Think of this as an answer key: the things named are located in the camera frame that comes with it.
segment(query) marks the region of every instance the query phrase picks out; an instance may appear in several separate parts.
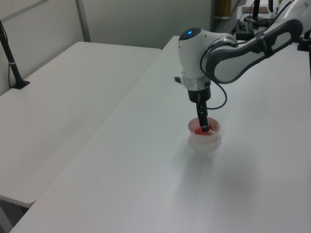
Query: red food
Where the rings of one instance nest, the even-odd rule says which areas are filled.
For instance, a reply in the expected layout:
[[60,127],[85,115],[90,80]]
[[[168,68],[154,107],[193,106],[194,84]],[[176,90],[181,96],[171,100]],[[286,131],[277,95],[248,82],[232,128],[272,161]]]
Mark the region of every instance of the red food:
[[194,130],[194,133],[197,135],[213,135],[215,133],[213,130],[211,130],[211,127],[209,125],[207,126],[207,128],[207,131],[202,131],[202,128],[200,126]]

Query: table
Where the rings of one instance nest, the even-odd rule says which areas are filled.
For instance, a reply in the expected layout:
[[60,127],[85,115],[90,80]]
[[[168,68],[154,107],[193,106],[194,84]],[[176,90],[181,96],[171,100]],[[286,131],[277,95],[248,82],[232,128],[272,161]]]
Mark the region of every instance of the table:
[[30,207],[160,53],[79,42],[0,97],[0,199]]
[[[311,229],[308,54],[289,46],[224,85],[221,137],[196,117],[175,36],[12,233],[307,233]],[[211,87],[210,107],[223,96]]]

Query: white wall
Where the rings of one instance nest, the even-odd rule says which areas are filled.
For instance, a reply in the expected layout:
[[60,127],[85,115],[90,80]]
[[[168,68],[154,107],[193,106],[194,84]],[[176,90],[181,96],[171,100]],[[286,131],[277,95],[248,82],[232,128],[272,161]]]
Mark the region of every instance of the white wall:
[[162,49],[192,27],[210,29],[212,0],[83,0],[92,42]]
[[[22,78],[74,43],[83,41],[75,0],[48,0],[4,22],[3,26]],[[0,46],[0,95],[9,89],[7,66]]]

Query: cable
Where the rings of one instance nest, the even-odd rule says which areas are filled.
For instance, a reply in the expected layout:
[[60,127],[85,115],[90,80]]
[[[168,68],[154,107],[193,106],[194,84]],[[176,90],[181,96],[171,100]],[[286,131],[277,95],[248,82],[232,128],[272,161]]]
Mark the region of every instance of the cable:
[[1,22],[1,20],[0,20],[0,27],[2,28],[2,30],[3,30],[3,32],[4,32],[6,41],[8,41],[8,36],[7,36],[7,34],[6,34],[6,31],[5,31],[5,29],[4,29],[4,26],[3,26],[2,22]]
[[251,8],[253,7],[254,4],[255,4],[255,1],[253,1],[253,4],[247,9],[247,11],[249,10],[249,16],[251,15],[251,11],[252,11]]
[[[207,74],[207,73],[205,72],[205,70],[202,68],[202,61],[203,61],[203,58],[204,58],[205,54],[207,55],[207,52],[214,46],[214,42],[217,41],[217,40],[219,40],[220,38],[214,40],[214,41],[210,44],[210,46],[208,47],[208,49],[205,50],[205,52],[203,53],[203,55],[202,55],[202,57],[201,57],[201,60],[200,60],[200,69],[201,69],[201,71],[202,71],[209,79],[211,79],[211,78],[208,76],[208,74]],[[226,91],[223,89],[223,87],[220,86],[219,83],[217,83],[214,79],[211,79],[211,80],[223,91],[223,93],[224,93],[224,95],[225,95],[225,101],[223,102],[222,105],[220,105],[220,106],[218,106],[218,107],[215,107],[215,108],[207,108],[208,110],[216,110],[216,109],[222,108],[222,107],[227,103],[228,97],[227,97],[227,93],[226,93]]]
[[269,27],[267,27],[265,30],[264,30],[264,32],[266,31],[266,30],[268,30],[273,24],[274,24],[274,22],[277,20],[277,18],[282,14],[282,12],[291,4],[292,2],[291,1],[289,1],[284,7],[283,7],[283,9],[278,13],[278,15],[274,18],[274,20],[272,21],[272,23],[271,23],[271,25],[269,26]]
[[10,88],[12,88],[12,87],[11,87],[11,81],[10,81],[10,64],[9,64],[8,80],[9,80],[9,86],[10,86]]

